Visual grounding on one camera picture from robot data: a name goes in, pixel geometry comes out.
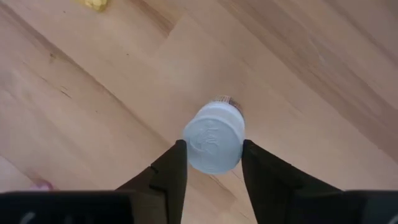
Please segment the yellow toy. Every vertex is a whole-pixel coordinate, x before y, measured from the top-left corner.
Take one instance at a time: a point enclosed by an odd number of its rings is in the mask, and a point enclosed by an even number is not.
[[[108,4],[108,0],[80,0],[80,2],[99,12],[103,11]]]

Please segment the yellow object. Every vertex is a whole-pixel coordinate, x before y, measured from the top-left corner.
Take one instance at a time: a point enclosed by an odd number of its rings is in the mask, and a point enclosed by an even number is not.
[[[108,0],[80,0],[80,2],[99,12],[103,11],[108,4]]]

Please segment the wood grain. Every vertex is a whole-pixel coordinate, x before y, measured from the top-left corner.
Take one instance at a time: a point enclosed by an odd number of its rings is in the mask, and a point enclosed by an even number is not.
[[[0,158],[16,170],[0,178],[21,183],[5,190],[114,189],[218,94],[242,104],[247,138],[309,174],[398,189],[391,1],[0,2]],[[183,223],[205,222],[255,223],[240,165],[189,169]]]

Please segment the white bottle cap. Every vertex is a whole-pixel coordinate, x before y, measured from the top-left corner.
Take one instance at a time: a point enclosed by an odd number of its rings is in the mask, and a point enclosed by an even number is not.
[[[244,141],[239,105],[229,96],[218,96],[187,124],[183,138],[194,168],[206,174],[233,169],[241,159]]]

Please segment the bottle cap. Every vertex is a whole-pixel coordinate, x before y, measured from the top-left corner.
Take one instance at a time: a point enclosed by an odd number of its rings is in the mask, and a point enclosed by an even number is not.
[[[242,156],[244,119],[241,107],[229,96],[205,105],[183,131],[188,160],[206,174],[233,169]]]

